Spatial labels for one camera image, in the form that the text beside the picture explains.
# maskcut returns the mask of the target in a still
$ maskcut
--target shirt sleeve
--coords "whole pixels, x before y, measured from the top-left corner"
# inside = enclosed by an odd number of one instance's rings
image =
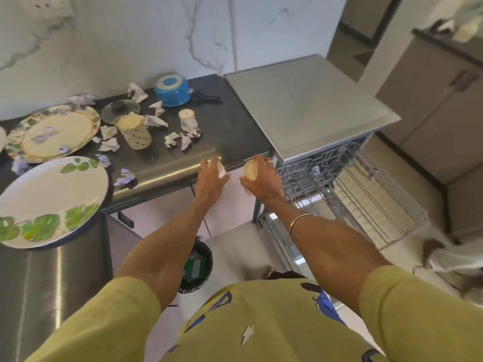
[[[142,362],[146,339],[160,313],[159,300],[144,282],[114,279],[26,362]]]
[[[365,281],[361,317],[390,360],[478,359],[483,310],[393,265]]]

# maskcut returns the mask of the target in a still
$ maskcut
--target forearm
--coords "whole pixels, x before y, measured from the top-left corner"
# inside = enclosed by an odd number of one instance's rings
[[[196,200],[182,214],[145,237],[120,267],[116,277],[144,281],[164,310],[175,298],[196,234],[207,212]]]
[[[293,220],[304,213],[283,199],[268,205],[287,231]],[[389,262],[360,233],[337,221],[304,216],[293,225],[291,235],[320,286],[358,313],[365,279]]]

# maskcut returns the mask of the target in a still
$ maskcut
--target yellow shirt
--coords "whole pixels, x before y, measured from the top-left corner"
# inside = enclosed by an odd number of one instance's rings
[[[387,358],[334,314],[315,282],[258,280],[216,293],[180,330],[165,361],[475,361],[483,310],[395,266],[376,269],[361,316]],[[27,362],[141,362],[160,314],[140,280],[108,283]]]

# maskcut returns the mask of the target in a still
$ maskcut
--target black trash bin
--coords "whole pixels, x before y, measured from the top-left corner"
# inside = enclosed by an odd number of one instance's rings
[[[193,245],[193,249],[191,249],[191,253],[198,253],[205,259],[205,268],[204,268],[204,276],[203,278],[199,278],[196,280],[187,281],[184,276],[181,281],[179,293],[191,293],[199,290],[205,282],[210,277],[210,274],[213,270],[213,255],[211,249],[202,242],[199,237],[196,237],[195,244]]]

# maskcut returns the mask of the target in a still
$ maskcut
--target hand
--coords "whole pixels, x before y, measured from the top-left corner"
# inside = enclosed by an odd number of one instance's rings
[[[255,182],[249,182],[244,176],[240,178],[242,186],[248,189],[259,201],[265,206],[271,208],[271,205],[277,201],[284,201],[284,190],[281,186],[280,177],[273,163],[269,163],[270,158],[255,155],[253,159],[258,163],[258,174]]]
[[[210,159],[210,166],[206,160],[201,161],[202,168],[198,173],[198,182],[196,183],[195,204],[200,206],[204,211],[208,211],[221,197],[221,191],[230,179],[230,175],[226,174],[221,179],[218,178],[218,158]]]

